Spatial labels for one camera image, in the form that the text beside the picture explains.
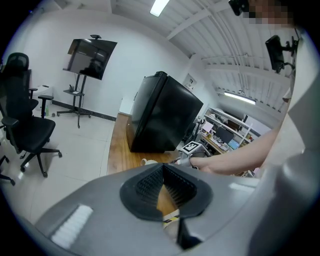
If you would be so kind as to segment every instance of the white wall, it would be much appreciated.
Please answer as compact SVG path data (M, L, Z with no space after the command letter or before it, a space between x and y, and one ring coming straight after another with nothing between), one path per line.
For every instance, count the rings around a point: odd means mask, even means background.
M11 43L29 56L33 87L53 86L54 99L72 105L63 92L75 84L75 74L63 71L73 39L98 34L103 40L118 42L106 66L103 79L88 77L85 109L116 117L122 98L133 99L144 76L164 71L182 82L189 58L167 39L151 29L117 15L92 10L64 10L44 13L32 29Z
M250 103L241 101L239 99L234 99L225 95L220 95L219 98L221 109L231 114L234 114L237 117L243 117L244 114L248 115L269 128L275 128L281 122L281 120L277 119L276 117L270 115L261 108Z
M212 80L205 70L201 56L194 54L191 56L187 67L181 74L181 81L184 81L187 75L190 74L196 81L196 85L192 93L203 102L203 106L199 111L199 115L204 115L208 107L219 108L219 96L216 93Z

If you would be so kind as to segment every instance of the ceiling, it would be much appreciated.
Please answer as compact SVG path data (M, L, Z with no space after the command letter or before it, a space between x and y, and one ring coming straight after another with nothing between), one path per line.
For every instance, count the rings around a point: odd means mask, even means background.
M155 0L48 0L45 11L68 8L105 11L150 27L188 57L199 54L218 94L240 93L255 99L274 116L286 109L282 96L290 87L291 68L271 69L265 41L279 35L281 44L297 39L291 28L275 29L235 16L228 0L170 0L159 17L150 14ZM288 52L284 61L291 62Z

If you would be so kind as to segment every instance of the ceiling light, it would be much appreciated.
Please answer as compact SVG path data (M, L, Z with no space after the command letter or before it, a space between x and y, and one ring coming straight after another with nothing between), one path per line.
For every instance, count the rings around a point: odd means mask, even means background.
M168 2L169 0L155 0L150 13L156 17L159 17Z
M238 99L238 100L241 100L241 101L244 101L244 102L248 102L248 103L253 104L253 105L256 105L256 101L255 100L249 99L247 97L243 97L243 96L240 96L240 95L232 94L232 93L229 93L229 92L225 92L224 95L232 97L232 98L235 98L235 99Z

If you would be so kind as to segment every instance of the black rubber grip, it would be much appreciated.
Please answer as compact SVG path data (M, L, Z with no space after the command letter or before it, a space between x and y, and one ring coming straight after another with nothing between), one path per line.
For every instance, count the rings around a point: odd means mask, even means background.
M121 186L121 201L136 217L161 222L163 215L157 210L157 203L163 185L179 208L181 218L200 215L213 198L211 187L204 181L173 165L158 163Z

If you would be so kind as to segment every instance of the person's arm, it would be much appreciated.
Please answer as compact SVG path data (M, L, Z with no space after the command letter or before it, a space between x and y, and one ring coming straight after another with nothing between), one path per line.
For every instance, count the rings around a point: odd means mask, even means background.
M224 175L238 174L260 167L275 142L280 126L250 144L232 152L207 158L194 157L190 162L201 171Z

